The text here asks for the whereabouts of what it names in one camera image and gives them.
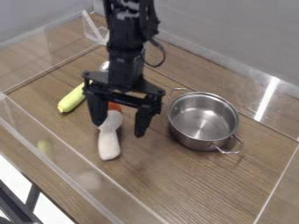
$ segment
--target stainless steel pot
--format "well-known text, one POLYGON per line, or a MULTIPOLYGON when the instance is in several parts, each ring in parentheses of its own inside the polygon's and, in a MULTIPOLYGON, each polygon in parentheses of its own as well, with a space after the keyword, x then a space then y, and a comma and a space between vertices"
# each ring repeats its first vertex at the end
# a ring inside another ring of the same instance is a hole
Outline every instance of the stainless steel pot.
POLYGON ((238 154, 243 148, 243 142, 235 134, 239 113, 232 104, 215 94, 183 94, 172 101, 168 122, 172 135, 192 150, 218 150, 223 154, 238 154), (239 147, 234 151, 223 149, 231 138, 239 141, 239 147))

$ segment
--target wooden table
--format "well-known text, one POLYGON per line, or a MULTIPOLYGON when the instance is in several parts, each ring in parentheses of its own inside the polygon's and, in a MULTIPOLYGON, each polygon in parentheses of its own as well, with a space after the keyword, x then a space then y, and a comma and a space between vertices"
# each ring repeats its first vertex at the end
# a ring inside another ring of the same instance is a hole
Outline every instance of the wooden table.
MULTIPOLYGON (((239 104, 240 101, 224 87, 224 82, 230 82, 232 86, 247 83, 242 86, 244 94, 248 90, 252 95, 262 91, 262 87, 248 78, 234 74, 206 59, 172 45, 167 46, 167 50, 170 55, 164 66, 144 70, 146 78, 163 87, 167 93, 172 88, 188 86, 210 90, 239 104)), ((140 139, 134 136, 135 111, 123 107, 122 157, 111 162, 100 161, 99 131, 90 120, 87 103, 67 115, 59 114, 56 104, 81 83, 81 71, 96 70, 106 60, 106 48, 99 47, 40 79, 11 91, 8 95, 167 222, 252 223, 295 153, 298 142, 240 115, 239 135, 246 146, 239 155, 223 156, 219 153, 187 150, 168 133, 167 109, 171 101, 164 97, 163 113, 154 119, 146 136, 140 139)), ((244 98, 248 103, 252 95, 244 98)), ((295 102, 290 96, 280 100, 282 105, 286 101, 295 102)), ((268 113, 278 113, 280 122, 288 127, 291 121, 284 111, 274 108, 268 113)), ((69 191, 71 187, 63 179, 55 177, 35 155, 24 152, 23 146, 8 135, 4 134, 0 144, 4 146, 4 154, 23 167, 29 178, 79 223, 106 223, 106 218, 92 205, 69 191), (20 150, 12 153, 11 147, 20 147, 20 150)))

